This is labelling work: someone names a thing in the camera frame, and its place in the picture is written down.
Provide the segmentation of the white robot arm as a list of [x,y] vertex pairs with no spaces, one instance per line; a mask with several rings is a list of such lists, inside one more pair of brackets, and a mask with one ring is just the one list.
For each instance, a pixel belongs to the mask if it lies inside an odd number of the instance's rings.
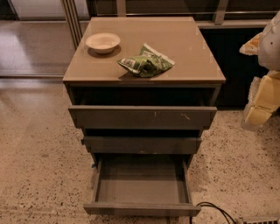
[[258,64],[269,70],[252,80],[241,121],[245,130],[257,130],[280,108],[280,11],[239,52],[256,55]]

